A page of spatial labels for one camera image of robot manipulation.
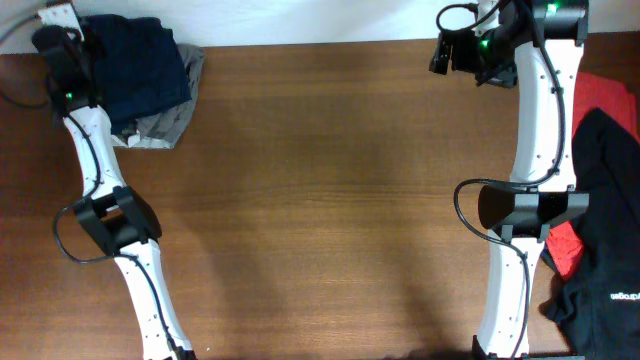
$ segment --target black cable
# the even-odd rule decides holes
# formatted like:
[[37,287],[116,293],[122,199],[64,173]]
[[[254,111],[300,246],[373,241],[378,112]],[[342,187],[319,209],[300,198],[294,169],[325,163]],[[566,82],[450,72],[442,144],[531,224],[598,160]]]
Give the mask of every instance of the black cable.
[[[520,336],[518,337],[518,341],[516,343],[515,349],[513,350],[513,353],[511,355],[511,359],[515,359],[515,356],[517,355],[518,349],[522,343],[522,340],[524,339],[524,335],[526,333],[526,329],[527,329],[527,323],[529,320],[529,307],[530,307],[530,292],[531,292],[531,281],[529,278],[529,267],[527,265],[527,255],[525,253],[522,253],[522,251],[520,251],[518,248],[516,248],[515,246],[511,245],[510,243],[502,240],[502,239],[498,239],[498,238],[494,238],[491,237],[489,235],[486,235],[482,232],[480,232],[478,229],[476,229],[473,225],[471,225],[469,223],[469,221],[467,221],[467,219],[465,218],[464,214],[462,213],[462,210],[460,209],[460,202],[459,202],[459,195],[460,195],[460,191],[468,185],[472,185],[472,184],[477,184],[477,185],[490,185],[490,186],[503,186],[503,187],[510,187],[513,189],[518,189],[518,188],[525,188],[527,190],[539,186],[545,182],[547,182],[549,179],[551,179],[554,175],[556,175],[557,173],[559,173],[560,171],[560,165],[562,163],[562,158],[564,156],[564,147],[565,147],[565,135],[566,135],[566,109],[565,109],[565,103],[564,103],[564,97],[563,97],[563,89],[560,86],[560,80],[558,79],[558,75],[557,72],[553,66],[553,63],[551,62],[551,58],[549,57],[549,53],[546,50],[545,47],[545,42],[544,39],[541,36],[541,33],[538,29],[538,25],[536,23],[536,21],[533,18],[533,14],[531,13],[531,9],[529,9],[529,7],[526,5],[526,3],[524,3],[523,0],[516,0],[518,2],[519,7],[525,12],[525,14],[527,15],[527,21],[529,22],[530,28],[531,28],[531,33],[532,33],[532,37],[533,37],[533,41],[534,41],[534,46],[537,45],[540,49],[540,53],[542,55],[543,61],[545,63],[545,66],[547,67],[547,69],[549,70],[549,74],[551,77],[551,81],[553,84],[553,92],[556,95],[557,98],[557,102],[558,102],[558,126],[559,126],[559,134],[558,134],[558,145],[557,145],[557,151],[556,151],[556,157],[553,160],[553,166],[551,167],[551,169],[549,169],[549,171],[542,176],[540,179],[535,180],[535,181],[530,181],[530,182],[509,182],[509,181],[500,181],[500,180],[493,180],[493,179],[471,179],[471,180],[466,180],[461,182],[460,184],[458,184],[458,186],[456,187],[456,189],[453,192],[453,204],[456,210],[456,213],[458,215],[458,218],[460,219],[460,221],[465,225],[465,227],[467,229],[469,229],[473,234],[475,234],[476,236],[490,242],[490,243],[494,243],[497,245],[501,245],[501,246],[505,246],[511,250],[513,250],[518,257],[521,259],[521,263],[523,265],[523,270],[524,270],[524,278],[525,278],[525,308],[524,308],[524,316],[523,316],[523,322],[522,322],[522,330],[520,331]],[[448,33],[452,33],[452,34],[458,34],[464,31],[468,31],[473,29],[474,27],[482,24],[484,21],[486,21],[491,15],[493,15],[493,13],[495,13],[499,7],[502,5],[501,2],[499,2],[498,4],[496,4],[496,6],[494,6],[485,16],[483,16],[481,19],[479,19],[478,21],[476,21],[476,23],[467,26],[465,28],[462,29],[458,29],[458,30],[449,30],[449,29],[444,29],[441,25],[440,25],[440,17],[442,16],[442,14],[444,12],[446,12],[449,9],[458,7],[458,8],[467,8],[468,9],[468,5],[469,4],[458,4],[458,6],[454,6],[454,5],[449,5],[445,8],[443,8],[439,13],[438,16],[436,17],[436,25],[438,26],[438,29],[440,29],[440,31],[443,32],[448,32]]]
[[438,30],[440,30],[443,33],[447,33],[447,34],[450,34],[450,35],[461,34],[463,32],[472,30],[476,26],[481,25],[485,21],[489,20],[489,18],[491,16],[493,16],[493,14],[495,14],[495,12],[498,11],[501,6],[506,5],[509,1],[511,1],[511,0],[506,0],[506,1],[500,0],[500,1],[498,1],[498,3],[493,8],[491,8],[491,10],[489,10],[488,13],[486,13],[483,17],[478,19],[475,23],[473,23],[473,24],[471,24],[469,26],[465,26],[465,27],[460,28],[460,29],[456,29],[456,30],[444,28],[442,26],[442,24],[440,24],[440,18],[442,17],[442,15],[444,15],[444,13],[446,13],[447,11],[449,11],[451,9],[467,9],[467,10],[469,10],[471,12],[477,13],[478,4],[474,4],[474,3],[452,4],[452,5],[445,6],[444,8],[442,8],[442,10],[440,10],[440,12],[438,12],[438,15],[436,15],[436,26],[438,27]]
[[[29,16],[27,18],[24,18],[24,19],[18,21],[16,24],[14,24],[12,27],[10,27],[9,30],[7,30],[7,32],[5,32],[4,34],[2,34],[2,36],[0,36],[0,46],[2,46],[2,44],[16,30],[18,30],[22,26],[30,23],[31,21],[34,21],[34,20],[37,20],[37,19],[39,19],[38,15],[31,15],[31,16]],[[21,102],[19,102],[17,100],[12,99],[7,94],[5,94],[2,90],[0,90],[0,98],[2,98],[4,101],[8,102],[11,105],[15,105],[15,106],[17,106],[19,108],[28,109],[28,110],[40,110],[40,109],[45,108],[47,105],[49,105],[49,101],[47,101],[47,100],[45,100],[44,102],[39,103],[39,104],[24,104],[24,103],[21,103]]]
[[84,195],[80,200],[77,200],[77,201],[73,202],[72,204],[62,208],[60,211],[58,211],[58,213],[54,217],[53,224],[52,224],[52,229],[53,229],[53,236],[56,239],[56,244],[58,245],[58,248],[60,248],[60,251],[62,251],[62,253],[67,258],[69,258],[71,261],[73,261],[73,262],[75,262],[77,264],[81,264],[81,265],[95,264],[95,263],[99,263],[99,262],[102,262],[102,261],[105,261],[105,260],[110,260],[110,259],[115,259],[115,258],[124,258],[124,259],[128,259],[128,260],[132,261],[140,269],[140,271],[144,275],[145,279],[147,280],[147,283],[149,284],[149,287],[151,288],[151,292],[153,293],[153,298],[155,300],[156,307],[158,309],[158,318],[160,319],[160,324],[162,325],[162,329],[164,330],[165,336],[167,337],[167,344],[169,345],[169,348],[171,348],[172,351],[177,353],[178,349],[177,349],[176,343],[173,340],[173,337],[171,336],[171,334],[169,333],[169,327],[167,326],[167,322],[165,321],[164,315],[162,313],[162,306],[160,304],[160,297],[158,296],[158,291],[156,290],[156,287],[153,284],[153,281],[151,280],[151,277],[149,276],[149,274],[147,273],[145,268],[142,266],[142,264],[138,260],[137,256],[127,255],[127,254],[117,254],[117,255],[105,255],[105,256],[101,256],[101,257],[97,257],[97,258],[93,258],[93,259],[83,260],[83,259],[79,259],[79,258],[71,255],[69,253],[69,251],[62,244],[62,240],[60,239],[60,234],[58,233],[58,222],[60,221],[60,218],[62,217],[62,215],[67,213],[69,210],[73,209],[73,207],[76,204],[78,204],[78,203],[80,203],[80,202],[82,202],[82,201],[84,201],[86,199],[89,199],[93,194],[95,194],[95,192],[98,190],[98,187],[100,186],[100,182],[102,181],[101,180],[101,174],[100,174],[100,162],[98,161],[98,155],[96,153],[96,150],[95,150],[93,144],[91,143],[91,141],[89,140],[89,135],[84,130],[84,128],[82,128],[82,126],[78,123],[78,121],[73,116],[71,116],[71,114],[68,114],[66,117],[68,117],[69,120],[71,120],[71,122],[78,128],[78,131],[80,131],[80,134],[82,134],[82,137],[85,139],[85,141],[87,142],[87,145],[89,146],[89,150],[91,152],[91,157],[93,158],[93,161],[94,161],[95,167],[96,167],[96,179],[94,180],[93,188],[86,195]]

